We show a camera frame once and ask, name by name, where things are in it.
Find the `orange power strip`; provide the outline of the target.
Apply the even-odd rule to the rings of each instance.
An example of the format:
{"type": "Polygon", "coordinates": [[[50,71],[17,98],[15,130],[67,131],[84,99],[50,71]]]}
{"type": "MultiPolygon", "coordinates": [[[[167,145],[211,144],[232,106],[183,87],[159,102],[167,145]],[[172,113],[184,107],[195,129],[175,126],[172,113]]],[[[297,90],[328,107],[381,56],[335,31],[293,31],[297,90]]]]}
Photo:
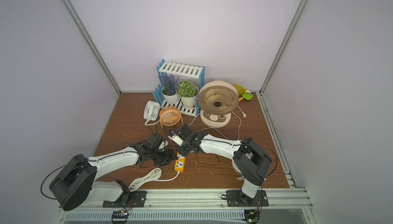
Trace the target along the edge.
{"type": "Polygon", "coordinates": [[[180,155],[179,153],[177,153],[177,157],[178,157],[178,159],[175,162],[174,169],[177,172],[183,172],[184,168],[185,168],[185,158],[182,155],[180,155]]]}

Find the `small orange desk fan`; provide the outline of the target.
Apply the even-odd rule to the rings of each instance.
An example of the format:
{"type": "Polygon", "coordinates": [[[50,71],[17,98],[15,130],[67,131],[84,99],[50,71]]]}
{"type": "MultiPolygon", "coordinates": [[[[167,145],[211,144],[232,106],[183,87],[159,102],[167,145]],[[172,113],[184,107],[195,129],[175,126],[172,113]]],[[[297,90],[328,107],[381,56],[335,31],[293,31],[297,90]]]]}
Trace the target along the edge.
{"type": "Polygon", "coordinates": [[[175,106],[164,107],[159,112],[159,122],[161,128],[174,126],[179,122],[183,122],[182,114],[175,106]]]}

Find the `large beige desk fan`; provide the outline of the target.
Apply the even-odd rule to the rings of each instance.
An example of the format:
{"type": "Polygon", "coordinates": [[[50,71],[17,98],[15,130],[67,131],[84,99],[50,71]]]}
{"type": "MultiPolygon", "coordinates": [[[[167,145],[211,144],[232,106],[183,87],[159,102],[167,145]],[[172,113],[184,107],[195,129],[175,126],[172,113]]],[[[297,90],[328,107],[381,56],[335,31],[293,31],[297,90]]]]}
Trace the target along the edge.
{"type": "Polygon", "coordinates": [[[222,128],[230,122],[238,103],[238,93],[233,85],[219,79],[209,82],[198,96],[201,120],[208,127],[222,128]]]}

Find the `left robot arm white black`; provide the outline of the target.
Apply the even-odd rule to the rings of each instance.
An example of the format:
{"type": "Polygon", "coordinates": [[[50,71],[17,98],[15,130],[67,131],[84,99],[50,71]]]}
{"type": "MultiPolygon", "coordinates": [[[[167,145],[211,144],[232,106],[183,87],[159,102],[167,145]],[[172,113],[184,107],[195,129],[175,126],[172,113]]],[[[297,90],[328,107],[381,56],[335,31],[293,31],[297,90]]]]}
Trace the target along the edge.
{"type": "Polygon", "coordinates": [[[153,161],[155,167],[166,166],[177,160],[176,153],[158,133],[148,140],[132,144],[120,151],[86,158],[78,154],[58,168],[49,190],[64,211],[81,204],[102,201],[103,207],[127,207],[131,204],[130,188],[122,181],[100,182],[98,179],[121,168],[153,161]]]}

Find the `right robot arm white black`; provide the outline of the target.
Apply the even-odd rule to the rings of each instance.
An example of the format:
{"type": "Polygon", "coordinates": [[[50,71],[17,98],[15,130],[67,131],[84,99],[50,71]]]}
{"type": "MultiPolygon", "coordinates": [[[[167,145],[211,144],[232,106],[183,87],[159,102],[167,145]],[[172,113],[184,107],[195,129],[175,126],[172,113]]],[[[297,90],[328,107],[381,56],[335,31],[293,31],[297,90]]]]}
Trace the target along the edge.
{"type": "Polygon", "coordinates": [[[195,152],[230,159],[235,172],[244,177],[239,200],[245,204],[250,204],[256,198],[273,163],[268,153],[249,137],[231,141],[205,132],[195,133],[184,124],[177,131],[171,131],[169,138],[178,145],[177,151],[184,157],[195,152]]]}

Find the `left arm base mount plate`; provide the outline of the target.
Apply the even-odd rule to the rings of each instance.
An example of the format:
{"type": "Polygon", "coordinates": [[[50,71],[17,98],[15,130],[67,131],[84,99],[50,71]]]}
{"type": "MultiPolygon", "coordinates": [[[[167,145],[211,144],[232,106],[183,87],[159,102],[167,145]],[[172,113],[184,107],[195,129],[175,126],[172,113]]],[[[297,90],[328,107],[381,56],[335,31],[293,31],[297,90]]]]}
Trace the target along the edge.
{"type": "Polygon", "coordinates": [[[104,201],[103,208],[143,208],[146,191],[123,192],[115,201],[104,201]]]}

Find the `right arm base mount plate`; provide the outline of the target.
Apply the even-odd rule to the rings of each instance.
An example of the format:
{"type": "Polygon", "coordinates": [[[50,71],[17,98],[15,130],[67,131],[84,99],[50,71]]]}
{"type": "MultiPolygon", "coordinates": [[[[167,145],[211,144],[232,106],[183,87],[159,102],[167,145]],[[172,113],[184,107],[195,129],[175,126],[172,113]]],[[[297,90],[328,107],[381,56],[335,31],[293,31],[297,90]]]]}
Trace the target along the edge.
{"type": "Polygon", "coordinates": [[[228,207],[268,207],[269,202],[266,191],[258,190],[255,197],[249,197],[241,190],[227,190],[221,195],[228,207]]]}

